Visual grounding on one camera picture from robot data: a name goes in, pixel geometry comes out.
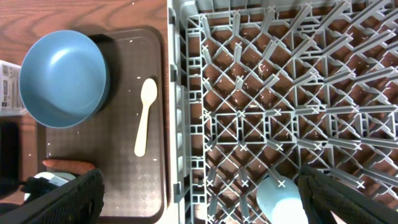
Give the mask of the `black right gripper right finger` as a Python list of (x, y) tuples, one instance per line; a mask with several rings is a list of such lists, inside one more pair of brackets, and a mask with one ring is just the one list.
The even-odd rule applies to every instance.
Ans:
[(298, 172), (298, 190), (309, 223), (397, 223), (397, 212), (310, 166)]

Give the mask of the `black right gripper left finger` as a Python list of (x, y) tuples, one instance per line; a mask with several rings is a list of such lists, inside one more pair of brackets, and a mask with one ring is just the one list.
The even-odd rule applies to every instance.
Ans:
[(1, 179), (1, 198), (17, 190), (28, 193), (21, 205), (1, 204), (1, 223), (96, 223), (104, 205), (99, 169), (57, 186), (43, 177), (26, 181)]

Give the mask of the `light blue plastic cup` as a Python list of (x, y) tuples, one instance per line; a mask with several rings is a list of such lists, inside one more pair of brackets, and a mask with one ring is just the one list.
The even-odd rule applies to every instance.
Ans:
[(308, 224), (299, 189), (287, 177), (280, 176), (277, 183), (271, 177), (262, 180), (257, 187), (256, 201), (273, 224)]

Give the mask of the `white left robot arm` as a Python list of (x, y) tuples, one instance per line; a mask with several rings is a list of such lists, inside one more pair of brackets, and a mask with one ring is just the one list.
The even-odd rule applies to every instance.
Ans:
[(58, 188), (57, 185), (50, 183), (48, 179), (43, 177), (29, 177), (26, 181), (1, 177), (1, 200), (17, 191), (22, 191), (30, 194), (26, 201), (26, 203), (29, 203), (56, 188)]

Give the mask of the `black waste tray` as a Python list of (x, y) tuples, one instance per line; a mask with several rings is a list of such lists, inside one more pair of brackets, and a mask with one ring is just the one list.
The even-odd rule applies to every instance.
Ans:
[(19, 128), (16, 123), (1, 123), (1, 178), (19, 178)]

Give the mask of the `clear plastic waste bin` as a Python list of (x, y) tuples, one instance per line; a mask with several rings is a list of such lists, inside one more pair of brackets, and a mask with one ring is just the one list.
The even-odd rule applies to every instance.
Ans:
[(19, 91), (20, 72), (20, 65), (1, 61), (1, 116), (27, 114)]

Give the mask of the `grey dishwasher rack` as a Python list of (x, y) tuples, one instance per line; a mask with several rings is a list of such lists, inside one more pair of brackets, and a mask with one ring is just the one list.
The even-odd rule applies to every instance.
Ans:
[(397, 2), (169, 1), (177, 223), (268, 223), (312, 166), (397, 208)]

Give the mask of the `light blue bowl with rice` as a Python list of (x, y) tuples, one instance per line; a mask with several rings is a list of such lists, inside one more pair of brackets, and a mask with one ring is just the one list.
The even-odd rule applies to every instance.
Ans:
[(33, 201), (75, 178), (66, 172), (41, 172), (29, 177), (21, 188), (24, 192), (24, 201), (26, 203)]

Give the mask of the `orange carrot piece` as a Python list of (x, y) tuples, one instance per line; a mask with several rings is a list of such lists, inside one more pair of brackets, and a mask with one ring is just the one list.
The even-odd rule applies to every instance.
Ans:
[(63, 172), (83, 175), (96, 167), (89, 162), (71, 161), (61, 159), (46, 159), (42, 161), (43, 165), (49, 169), (55, 169)]

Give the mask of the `dark brown serving tray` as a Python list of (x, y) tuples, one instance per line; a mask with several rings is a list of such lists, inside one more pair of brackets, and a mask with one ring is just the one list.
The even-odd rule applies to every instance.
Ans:
[(162, 97), (150, 107), (146, 152), (134, 146), (146, 79), (162, 84), (162, 46), (151, 27), (93, 35), (109, 68), (110, 91), (93, 117), (65, 129), (37, 128), (37, 159), (86, 161), (103, 173), (101, 223), (155, 223), (167, 203)]

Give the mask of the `dark blue plate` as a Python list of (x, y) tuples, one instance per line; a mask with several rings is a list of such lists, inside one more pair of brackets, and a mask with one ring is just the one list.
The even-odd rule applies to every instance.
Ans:
[(22, 62), (22, 102), (48, 128), (69, 128), (92, 117), (104, 105), (109, 88), (106, 59), (81, 32), (58, 30), (43, 36)]

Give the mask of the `yellow plastic spoon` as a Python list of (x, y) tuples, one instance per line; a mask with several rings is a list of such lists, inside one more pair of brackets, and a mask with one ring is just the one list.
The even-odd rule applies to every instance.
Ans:
[(141, 89), (142, 113), (134, 146), (134, 153), (138, 157), (142, 157), (146, 152), (149, 109), (156, 98), (157, 84), (153, 79), (148, 78)]

